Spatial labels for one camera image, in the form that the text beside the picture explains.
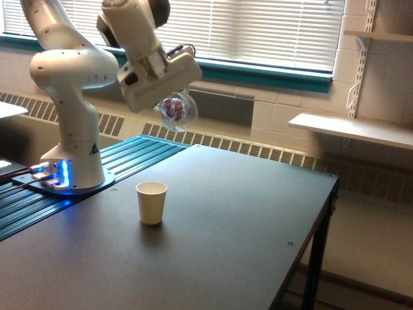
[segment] shelf bracket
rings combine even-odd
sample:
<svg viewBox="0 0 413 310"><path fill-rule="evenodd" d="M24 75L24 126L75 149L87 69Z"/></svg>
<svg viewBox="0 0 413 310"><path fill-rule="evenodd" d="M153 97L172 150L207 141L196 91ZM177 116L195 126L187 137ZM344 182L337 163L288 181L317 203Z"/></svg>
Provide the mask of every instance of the shelf bracket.
<svg viewBox="0 0 413 310"><path fill-rule="evenodd" d="M376 14L377 0L367 0L366 1L366 11L368 13L367 23L365 26L365 32L371 32L373 30L374 16ZM368 48L370 46L370 39L357 37L357 41L360 44L360 56L359 56L359 65L356 74L356 81L354 85L359 85L357 88L352 91L352 94L349 94L347 105L351 102L351 105L348 105L348 117L356 118L357 105L359 101L359 95L361 87L363 85L363 76L365 71L365 65L367 61ZM343 138L343 147L350 147L350 139Z"/></svg>

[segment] blue aluminum extrusion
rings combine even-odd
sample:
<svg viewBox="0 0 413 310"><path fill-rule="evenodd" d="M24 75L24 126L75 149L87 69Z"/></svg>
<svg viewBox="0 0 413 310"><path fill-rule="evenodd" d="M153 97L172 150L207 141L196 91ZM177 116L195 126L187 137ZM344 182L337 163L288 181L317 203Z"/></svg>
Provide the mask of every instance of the blue aluminum extrusion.
<svg viewBox="0 0 413 310"><path fill-rule="evenodd" d="M116 175L116 183L168 158L189 145L150 136L138 136L101 151L103 167ZM0 186L0 192L15 187ZM65 199L19 189L0 196L0 241L85 198Z"/></svg>

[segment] radiator vent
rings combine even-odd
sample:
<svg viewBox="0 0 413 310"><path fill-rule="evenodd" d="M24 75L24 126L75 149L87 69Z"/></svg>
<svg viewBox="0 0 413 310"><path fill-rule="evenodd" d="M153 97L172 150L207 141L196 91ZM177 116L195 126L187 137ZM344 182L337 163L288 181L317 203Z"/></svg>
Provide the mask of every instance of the radiator vent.
<svg viewBox="0 0 413 310"><path fill-rule="evenodd" d="M26 108L28 111L25 114L26 117L59 123L57 110L52 102L7 94L5 92L0 92L0 101ZM99 113L99 132L101 134L118 137L124 121L124 118Z"/></svg>
<svg viewBox="0 0 413 310"><path fill-rule="evenodd" d="M220 135L189 131L176 134L151 123L145 123L142 134L167 138L190 145L202 144L217 149L280 161L306 169L337 174L340 176L341 191L359 192L394 203L413 205L413 176L408 173L394 172L380 167L364 167L344 161L324 160L304 152Z"/></svg>

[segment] white shelf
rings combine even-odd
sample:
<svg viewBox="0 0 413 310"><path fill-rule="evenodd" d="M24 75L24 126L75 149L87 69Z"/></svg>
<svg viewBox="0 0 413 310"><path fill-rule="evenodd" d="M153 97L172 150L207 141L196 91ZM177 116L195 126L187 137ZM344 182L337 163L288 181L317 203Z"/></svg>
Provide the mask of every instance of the white shelf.
<svg viewBox="0 0 413 310"><path fill-rule="evenodd" d="M413 42L413 36L405 36L403 34L385 34L382 32L365 32L353 30L345 30L344 34L382 41Z"/></svg>
<svg viewBox="0 0 413 310"><path fill-rule="evenodd" d="M25 108L0 101L0 118L8 118L9 116L15 116L24 113L27 113L27 110Z"/></svg>
<svg viewBox="0 0 413 310"><path fill-rule="evenodd" d="M289 125L324 134L413 150L413 130L375 121L301 113L291 119Z"/></svg>

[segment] clear glass ball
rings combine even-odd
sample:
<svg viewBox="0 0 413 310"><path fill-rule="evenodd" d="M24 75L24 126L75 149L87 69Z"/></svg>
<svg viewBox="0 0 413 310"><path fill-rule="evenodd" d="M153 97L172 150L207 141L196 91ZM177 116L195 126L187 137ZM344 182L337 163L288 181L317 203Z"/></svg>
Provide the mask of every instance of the clear glass ball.
<svg viewBox="0 0 413 310"><path fill-rule="evenodd" d="M159 103L162 124L171 131L185 132L195 125L198 107L185 91L174 92Z"/></svg>

